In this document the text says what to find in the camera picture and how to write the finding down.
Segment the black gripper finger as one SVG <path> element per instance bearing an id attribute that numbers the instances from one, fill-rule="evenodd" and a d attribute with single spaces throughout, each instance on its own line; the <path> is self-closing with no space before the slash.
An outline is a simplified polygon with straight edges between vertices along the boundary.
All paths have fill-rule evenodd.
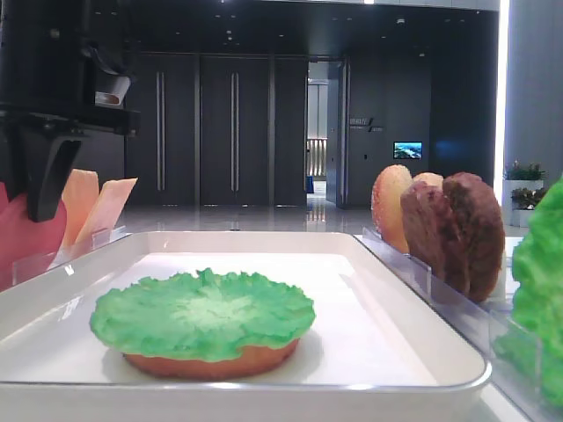
<path id="1" fill-rule="evenodd" d="M 55 218 L 62 191 L 82 146 L 58 134 L 25 134 L 27 211 L 34 222 Z"/>

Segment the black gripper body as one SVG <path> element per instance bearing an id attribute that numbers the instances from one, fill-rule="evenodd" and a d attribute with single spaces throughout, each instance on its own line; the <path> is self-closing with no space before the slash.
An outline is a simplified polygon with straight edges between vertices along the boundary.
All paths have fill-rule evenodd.
<path id="1" fill-rule="evenodd" d="M 130 80 L 89 34 L 88 1 L 1 3 L 1 123 L 135 135 L 137 112 L 99 104 L 99 74 Z"/>

